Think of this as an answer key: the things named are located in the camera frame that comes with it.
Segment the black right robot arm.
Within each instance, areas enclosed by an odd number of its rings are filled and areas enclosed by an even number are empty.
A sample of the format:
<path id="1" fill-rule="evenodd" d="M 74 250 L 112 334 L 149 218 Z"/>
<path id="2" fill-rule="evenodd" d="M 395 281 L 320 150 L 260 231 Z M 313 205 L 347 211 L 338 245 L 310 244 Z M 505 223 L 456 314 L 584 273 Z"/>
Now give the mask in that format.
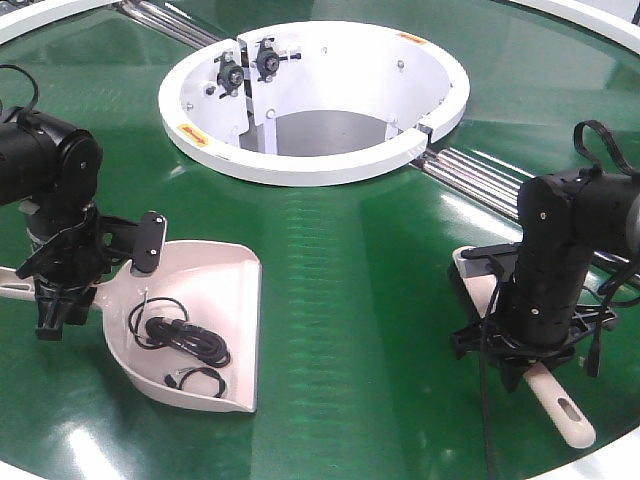
<path id="1" fill-rule="evenodd" d="M 454 257 L 450 271 L 461 280 L 497 280 L 488 306 L 452 334 L 454 352 L 484 353 L 512 392 L 531 365 L 553 370 L 590 338 L 587 370 L 596 375 L 599 335 L 617 316 L 608 299 L 587 306 L 579 297 L 597 251 L 629 260 L 614 284 L 638 272 L 639 177 L 596 167 L 537 176 L 520 187 L 517 211 L 521 242 L 465 247 Z"/>

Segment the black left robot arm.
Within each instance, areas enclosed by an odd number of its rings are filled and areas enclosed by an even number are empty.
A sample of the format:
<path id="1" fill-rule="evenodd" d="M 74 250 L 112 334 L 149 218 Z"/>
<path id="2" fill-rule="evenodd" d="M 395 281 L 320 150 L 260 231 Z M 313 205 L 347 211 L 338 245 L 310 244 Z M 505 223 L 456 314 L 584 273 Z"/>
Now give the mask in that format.
<path id="1" fill-rule="evenodd" d="M 103 150 L 86 130 L 17 108 L 1 124 L 1 202 L 18 203 L 32 253 L 18 268 L 34 282 L 40 340 L 83 325 L 96 283 L 134 253 L 137 223 L 100 213 Z"/>

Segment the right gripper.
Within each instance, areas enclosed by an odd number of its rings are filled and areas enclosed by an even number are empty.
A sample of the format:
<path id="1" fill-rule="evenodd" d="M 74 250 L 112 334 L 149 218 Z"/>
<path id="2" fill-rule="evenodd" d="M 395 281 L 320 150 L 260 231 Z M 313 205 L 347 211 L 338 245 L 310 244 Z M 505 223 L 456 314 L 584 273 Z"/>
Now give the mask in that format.
<path id="1" fill-rule="evenodd" d="M 500 364 L 500 379 L 508 393 L 517 390 L 523 375 L 531 368 L 529 361 L 543 361 L 549 370 L 568 361 L 575 353 L 575 345 L 596 332 L 600 308 L 596 305 L 579 304 L 569 321 L 564 339 L 551 346 L 536 346 L 518 340 L 499 324 L 497 313 L 477 319 L 451 334 L 450 342 L 457 358 L 481 347 L 495 365 Z"/>

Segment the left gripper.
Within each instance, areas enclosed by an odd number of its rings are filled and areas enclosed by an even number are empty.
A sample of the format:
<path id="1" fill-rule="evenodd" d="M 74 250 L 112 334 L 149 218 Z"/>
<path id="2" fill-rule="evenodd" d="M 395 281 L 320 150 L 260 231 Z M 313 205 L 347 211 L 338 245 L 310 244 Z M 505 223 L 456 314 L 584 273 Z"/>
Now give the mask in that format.
<path id="1" fill-rule="evenodd" d="M 19 210 L 25 216 L 32 253 L 16 276 L 34 279 L 36 337 L 60 341 L 66 318 L 69 325 L 85 325 L 96 284 L 133 257 L 140 224 L 103 215 L 93 202 L 68 212 L 24 199 Z"/>

